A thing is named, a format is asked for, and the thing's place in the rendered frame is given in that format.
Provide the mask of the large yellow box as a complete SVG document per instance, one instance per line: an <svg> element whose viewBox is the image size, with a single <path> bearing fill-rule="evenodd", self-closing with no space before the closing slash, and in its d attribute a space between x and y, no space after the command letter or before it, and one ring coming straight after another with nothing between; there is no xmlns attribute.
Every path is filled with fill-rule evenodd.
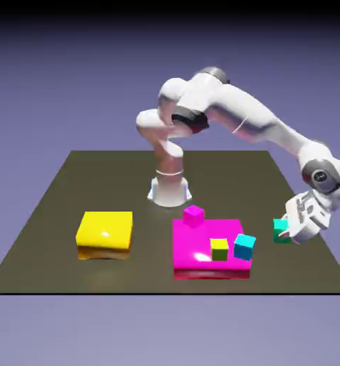
<svg viewBox="0 0 340 366"><path fill-rule="evenodd" d="M78 258L127 259L132 227L132 212L85 212L75 237Z"/></svg>

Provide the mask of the small magenta cube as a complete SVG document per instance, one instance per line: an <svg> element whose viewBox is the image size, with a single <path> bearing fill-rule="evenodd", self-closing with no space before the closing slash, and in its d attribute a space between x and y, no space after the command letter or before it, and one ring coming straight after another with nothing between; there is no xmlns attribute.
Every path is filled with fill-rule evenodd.
<svg viewBox="0 0 340 366"><path fill-rule="evenodd" d="M205 220L205 210L196 205L191 205L183 210L183 222L190 227L198 227Z"/></svg>

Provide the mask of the small cyan cube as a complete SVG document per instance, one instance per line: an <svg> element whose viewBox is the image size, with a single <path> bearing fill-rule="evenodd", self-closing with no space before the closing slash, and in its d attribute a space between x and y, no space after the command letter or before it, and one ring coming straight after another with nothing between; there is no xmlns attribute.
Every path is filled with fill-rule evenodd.
<svg viewBox="0 0 340 366"><path fill-rule="evenodd" d="M234 242L233 256L238 259L250 261L253 257L255 243L255 237L246 234L238 234Z"/></svg>

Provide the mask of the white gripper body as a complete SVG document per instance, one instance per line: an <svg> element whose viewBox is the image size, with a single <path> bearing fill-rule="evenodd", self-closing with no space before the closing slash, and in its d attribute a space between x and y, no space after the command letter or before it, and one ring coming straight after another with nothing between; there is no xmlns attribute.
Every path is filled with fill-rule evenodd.
<svg viewBox="0 0 340 366"><path fill-rule="evenodd" d="M285 204L289 237L300 244L329 228L330 212L315 196L295 196Z"/></svg>

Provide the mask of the small green cube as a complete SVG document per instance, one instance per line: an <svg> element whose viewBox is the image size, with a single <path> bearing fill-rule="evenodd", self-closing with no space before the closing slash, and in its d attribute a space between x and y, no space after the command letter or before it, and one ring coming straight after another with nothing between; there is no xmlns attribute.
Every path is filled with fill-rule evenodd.
<svg viewBox="0 0 340 366"><path fill-rule="evenodd" d="M288 220L274 219L273 220L273 242L274 243L290 243L291 239L279 239L278 234L288 230Z"/></svg>

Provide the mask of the large magenta box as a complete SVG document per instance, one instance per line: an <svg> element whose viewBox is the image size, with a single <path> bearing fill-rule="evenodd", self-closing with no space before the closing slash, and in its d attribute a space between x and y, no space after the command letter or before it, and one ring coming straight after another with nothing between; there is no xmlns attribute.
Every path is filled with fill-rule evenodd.
<svg viewBox="0 0 340 366"><path fill-rule="evenodd" d="M191 227L182 219L173 221L173 268L177 280L246 280L250 277L251 261L234 256L236 237L243 234L238 219L207 219ZM213 261L211 239L226 239L226 261Z"/></svg>

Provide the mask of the small yellow cube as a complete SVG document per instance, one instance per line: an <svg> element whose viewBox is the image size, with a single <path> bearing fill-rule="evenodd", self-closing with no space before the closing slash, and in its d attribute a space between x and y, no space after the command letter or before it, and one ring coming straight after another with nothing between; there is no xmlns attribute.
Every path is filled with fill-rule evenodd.
<svg viewBox="0 0 340 366"><path fill-rule="evenodd" d="M210 253L214 262L226 262L228 260L228 240L226 238L211 238Z"/></svg>

